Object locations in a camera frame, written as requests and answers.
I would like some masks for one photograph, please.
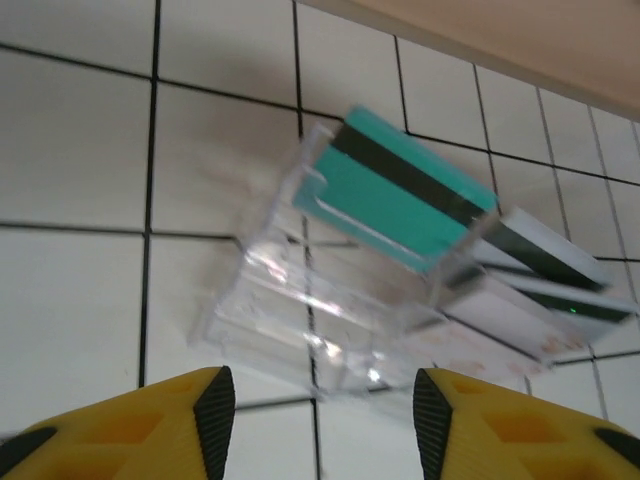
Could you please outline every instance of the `yellow plastic piece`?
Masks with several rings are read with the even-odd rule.
[[[634,480],[593,432],[619,426],[443,369],[426,369],[453,408],[442,480]]]
[[[207,479],[194,405],[221,370],[197,370],[33,425],[25,433],[58,431],[2,480]],[[223,463],[226,454],[226,447],[219,452]]]

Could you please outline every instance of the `tiled floor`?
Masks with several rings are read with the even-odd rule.
[[[290,0],[5,0],[0,434],[219,362],[186,337],[248,199],[275,188],[303,129],[355,102],[606,260],[613,294],[638,298],[637,124]],[[640,435],[638,323],[593,351],[532,394]],[[406,423],[232,366],[244,408],[229,478],[420,478]]]

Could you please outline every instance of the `wooden surface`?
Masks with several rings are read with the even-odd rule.
[[[640,121],[640,0],[300,1]]]

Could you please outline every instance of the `acrylic holder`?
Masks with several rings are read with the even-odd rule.
[[[330,130],[316,126],[275,196],[252,202],[253,210],[245,212],[233,278],[207,306],[192,343],[320,396],[407,392],[417,369],[434,363],[469,373],[447,350],[459,333],[435,308],[441,294],[437,266],[425,273],[369,246],[328,248],[292,206],[294,196],[304,195],[394,249],[396,258],[437,264],[319,200],[326,182],[313,165],[332,138]],[[361,255],[371,261],[352,259]],[[412,332],[425,325],[437,332],[438,348],[416,346]]]

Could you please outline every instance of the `yellow robot part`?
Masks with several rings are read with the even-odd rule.
[[[423,369],[413,408],[425,480],[640,480],[640,440],[544,400]]]
[[[220,480],[234,413],[231,370],[197,370],[33,425],[0,479]]]

